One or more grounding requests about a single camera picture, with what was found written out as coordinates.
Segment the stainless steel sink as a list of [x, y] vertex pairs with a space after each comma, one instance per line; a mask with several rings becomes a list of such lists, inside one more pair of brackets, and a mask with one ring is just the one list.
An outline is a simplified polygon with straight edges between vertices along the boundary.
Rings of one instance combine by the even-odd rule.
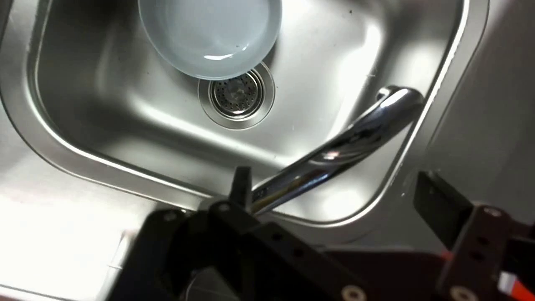
[[0, 98], [64, 173], [189, 210], [254, 185], [344, 130], [395, 84], [426, 107], [385, 146], [278, 207], [312, 229], [380, 220], [404, 196], [487, 20], [489, 0], [283, 0], [279, 37], [232, 79], [187, 76], [155, 51], [137, 0], [0, 0]]

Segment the pale blue bowl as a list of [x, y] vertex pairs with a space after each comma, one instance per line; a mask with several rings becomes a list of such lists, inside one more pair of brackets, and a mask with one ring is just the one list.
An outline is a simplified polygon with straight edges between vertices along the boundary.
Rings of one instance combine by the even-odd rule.
[[269, 54], [282, 25], [282, 0], [137, 0], [155, 51], [176, 70], [230, 79]]

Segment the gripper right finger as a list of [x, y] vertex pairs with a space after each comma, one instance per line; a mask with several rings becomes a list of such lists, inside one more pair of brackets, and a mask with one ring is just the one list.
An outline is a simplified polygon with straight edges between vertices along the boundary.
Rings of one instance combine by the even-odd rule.
[[440, 299], [535, 301], [535, 221], [473, 203], [433, 171], [418, 173], [413, 205], [447, 249]]

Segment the metal sink drain strainer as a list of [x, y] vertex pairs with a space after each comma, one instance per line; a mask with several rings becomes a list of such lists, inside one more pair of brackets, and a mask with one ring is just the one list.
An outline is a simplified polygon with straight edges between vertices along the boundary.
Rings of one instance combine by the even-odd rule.
[[270, 113], [276, 86], [269, 67], [261, 62], [245, 74], [224, 80], [199, 80], [197, 95], [205, 114], [233, 131], [252, 128]]

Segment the chrome faucet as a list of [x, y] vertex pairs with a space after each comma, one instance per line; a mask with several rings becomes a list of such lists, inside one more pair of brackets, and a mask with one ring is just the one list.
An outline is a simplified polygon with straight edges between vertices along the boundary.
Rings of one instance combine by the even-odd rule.
[[417, 120], [424, 106], [414, 88], [382, 88], [345, 130], [254, 188], [249, 212], [273, 210], [359, 164]]

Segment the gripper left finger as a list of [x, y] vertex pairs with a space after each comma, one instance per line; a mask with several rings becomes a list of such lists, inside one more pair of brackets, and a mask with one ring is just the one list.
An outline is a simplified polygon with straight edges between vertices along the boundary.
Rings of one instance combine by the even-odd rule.
[[241, 301], [367, 301], [348, 269], [275, 223], [248, 213], [252, 170], [226, 200], [191, 215], [157, 210], [142, 224], [107, 301], [178, 301], [194, 272], [215, 268]]

